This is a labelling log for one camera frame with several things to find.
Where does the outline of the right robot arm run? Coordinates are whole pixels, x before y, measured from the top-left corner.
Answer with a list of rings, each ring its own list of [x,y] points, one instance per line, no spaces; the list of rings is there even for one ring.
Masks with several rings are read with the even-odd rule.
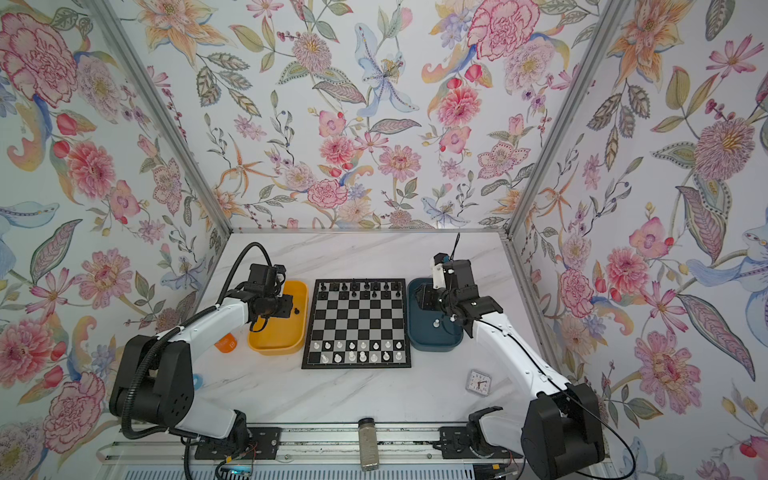
[[[416,298],[420,308],[445,316],[504,368],[523,396],[523,415],[493,406],[469,415],[469,445],[481,456],[503,448],[523,457],[540,479],[583,473],[606,457],[595,392],[551,367],[516,331],[502,306],[483,296],[468,260],[446,253],[431,261],[432,285]]]

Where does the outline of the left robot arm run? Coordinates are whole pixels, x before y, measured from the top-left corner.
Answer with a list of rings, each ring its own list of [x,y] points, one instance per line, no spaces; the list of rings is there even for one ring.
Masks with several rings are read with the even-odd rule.
[[[198,399],[194,361],[226,335],[259,319],[288,318],[293,297],[282,292],[283,265],[253,264],[249,277],[185,322],[127,342],[109,401],[129,440],[169,433],[200,440],[227,456],[253,443],[246,415]]]

